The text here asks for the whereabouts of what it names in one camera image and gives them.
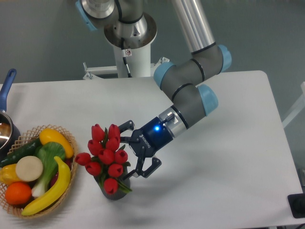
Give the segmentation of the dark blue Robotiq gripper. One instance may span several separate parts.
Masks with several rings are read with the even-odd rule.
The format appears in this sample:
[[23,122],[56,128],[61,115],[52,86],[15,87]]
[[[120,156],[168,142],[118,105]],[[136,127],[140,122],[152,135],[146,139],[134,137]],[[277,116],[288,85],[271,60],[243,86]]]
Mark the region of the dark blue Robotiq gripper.
[[[138,157],[136,168],[127,173],[123,180],[131,177],[149,177],[161,164],[161,160],[156,158],[155,153],[173,140],[166,123],[172,121],[174,116],[168,116],[165,120],[155,117],[140,129],[135,130],[135,124],[129,120],[119,126],[120,134],[130,130],[131,136],[120,135],[121,143],[129,143],[134,154]],[[142,169],[146,158],[152,159],[152,164],[145,171]]]

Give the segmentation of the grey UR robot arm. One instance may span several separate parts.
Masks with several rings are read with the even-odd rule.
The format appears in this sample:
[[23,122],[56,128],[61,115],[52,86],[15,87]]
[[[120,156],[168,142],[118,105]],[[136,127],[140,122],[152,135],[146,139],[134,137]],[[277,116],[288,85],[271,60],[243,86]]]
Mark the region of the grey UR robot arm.
[[78,0],[76,7],[88,28],[103,28],[113,47],[115,67],[97,68],[98,74],[117,72],[120,78],[153,76],[172,106],[136,129],[124,123],[120,131],[132,130],[122,137],[137,156],[136,168],[125,178],[148,177],[160,165],[155,153],[178,135],[208,116],[218,106],[218,99],[204,81],[228,69],[231,54],[215,42],[202,4],[198,0],[174,0],[191,60],[175,65],[160,60],[151,63],[151,43],[157,34],[154,19],[143,11],[141,0]]

